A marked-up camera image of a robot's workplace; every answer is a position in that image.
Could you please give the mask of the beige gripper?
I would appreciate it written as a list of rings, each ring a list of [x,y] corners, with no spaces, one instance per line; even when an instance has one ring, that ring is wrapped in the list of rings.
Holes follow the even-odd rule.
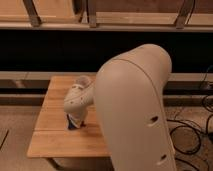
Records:
[[[85,111],[80,112],[80,113],[73,113],[73,114],[68,114],[71,116],[71,118],[75,121],[75,122],[81,122],[82,126],[84,126],[84,121],[86,119],[87,113]]]

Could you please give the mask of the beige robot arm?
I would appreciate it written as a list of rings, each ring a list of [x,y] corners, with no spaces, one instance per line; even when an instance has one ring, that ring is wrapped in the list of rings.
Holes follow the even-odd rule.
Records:
[[[115,171],[177,171],[163,88],[172,71],[166,50],[144,44],[108,60],[95,79],[80,76],[64,98],[69,127],[94,105]]]

